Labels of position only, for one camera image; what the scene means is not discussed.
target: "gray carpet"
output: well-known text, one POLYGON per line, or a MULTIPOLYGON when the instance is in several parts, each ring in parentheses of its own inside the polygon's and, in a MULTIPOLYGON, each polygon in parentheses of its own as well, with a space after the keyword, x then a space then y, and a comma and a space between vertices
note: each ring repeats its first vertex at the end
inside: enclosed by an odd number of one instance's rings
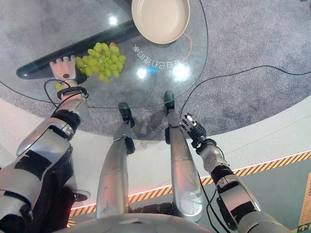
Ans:
MULTIPOLYGON (((292 73, 311 70, 311 0, 203 0, 202 4, 209 46, 207 64, 196 84, 260 65, 273 65, 292 73)), ((1 35, 1 47, 7 47, 8 38, 1 35)), ((18 41, 23 34, 16 33, 14 37, 18 41)), ((192 89, 175 101, 177 111, 192 89)), ((259 68, 204 83, 193 93, 184 113, 197 116, 209 135, 219 134, 271 117, 310 94, 310 74, 291 76, 259 68)), ((48 117, 53 111, 51 104, 23 97, 3 85, 0 97, 40 117, 48 117)), ((163 106, 132 112, 136 139, 164 139, 167 121, 163 106)), ((80 129, 112 135, 120 121, 118 110, 90 109, 90 119, 80 129)))

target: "black strap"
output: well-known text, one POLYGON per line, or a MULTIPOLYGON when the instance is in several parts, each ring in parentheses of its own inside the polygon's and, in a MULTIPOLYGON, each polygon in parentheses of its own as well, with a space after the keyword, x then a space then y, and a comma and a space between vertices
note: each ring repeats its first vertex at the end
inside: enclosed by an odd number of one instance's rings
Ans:
POLYGON ((74 92, 74 91, 81 91, 82 93, 87 93, 86 89, 84 87, 73 86, 73 87, 68 87, 68 88, 62 89, 59 92, 57 92, 57 97, 61 100, 62 94, 67 94, 67 93, 74 92))

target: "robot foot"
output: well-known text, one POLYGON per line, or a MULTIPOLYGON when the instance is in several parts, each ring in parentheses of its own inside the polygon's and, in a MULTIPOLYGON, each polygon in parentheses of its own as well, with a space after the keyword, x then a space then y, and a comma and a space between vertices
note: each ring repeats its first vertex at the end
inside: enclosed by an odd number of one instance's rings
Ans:
POLYGON ((174 100, 174 93, 173 91, 166 91, 164 94, 164 106, 166 109, 166 115, 170 112, 170 111, 174 111, 175 110, 175 100, 174 100))
POLYGON ((123 121, 130 121, 131 122, 131 128, 135 126, 134 119, 132 117, 132 112, 127 103, 119 103, 119 111, 121 113, 121 116, 123 118, 123 121))

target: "yellow and black hazard stripe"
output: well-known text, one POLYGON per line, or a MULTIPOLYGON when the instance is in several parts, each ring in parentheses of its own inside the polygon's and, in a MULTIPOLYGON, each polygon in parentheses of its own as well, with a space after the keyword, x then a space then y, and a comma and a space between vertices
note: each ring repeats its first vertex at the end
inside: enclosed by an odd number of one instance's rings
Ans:
MULTIPOLYGON (((237 176, 242 177, 242 176, 246 176, 250 174, 255 174, 258 172, 268 171, 270 169, 274 169, 277 167, 297 163, 297 162, 310 159, 310 158, 311 158, 311 151, 308 151, 308 152, 268 161, 262 164, 237 169, 237 170, 234 170, 233 172, 237 176)), ((211 177, 201 178, 201 181, 203 185, 213 183, 213 180, 211 179, 211 177)), ((171 194, 171 193, 172 193, 172 186, 168 185, 166 187, 161 187, 158 189, 148 190, 145 192, 140 192, 138 194, 129 195, 128 203, 156 198, 156 197, 164 196, 166 194, 171 194)), ((83 215, 83 214, 88 214, 88 213, 95 212, 95 211, 96 211, 96 204, 93 204, 93 205, 89 205, 86 207, 72 209, 70 212, 70 216, 83 215)))
POLYGON ((69 227, 72 227, 72 226, 77 225, 77 223, 76 223, 75 221, 73 221, 71 218, 69 218, 67 225, 68 225, 69 227))
POLYGON ((96 211, 96 204, 85 206, 83 208, 73 208, 70 211, 70 215, 69 216, 73 217, 73 216, 77 216, 77 215, 84 215, 84 214, 89 214, 89 213, 92 213, 92 212, 95 212, 95 211, 96 211))

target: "grape bunch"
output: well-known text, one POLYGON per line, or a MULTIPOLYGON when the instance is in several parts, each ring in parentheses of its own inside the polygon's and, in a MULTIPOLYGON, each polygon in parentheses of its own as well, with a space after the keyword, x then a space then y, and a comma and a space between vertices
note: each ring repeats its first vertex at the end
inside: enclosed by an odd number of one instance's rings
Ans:
POLYGON ((76 64, 82 73, 87 76, 96 73, 98 79, 104 83, 108 83, 112 75, 116 78, 119 77, 126 56, 120 55, 116 43, 111 42, 108 46, 98 42, 93 49, 88 49, 87 52, 89 56, 76 57, 76 64))

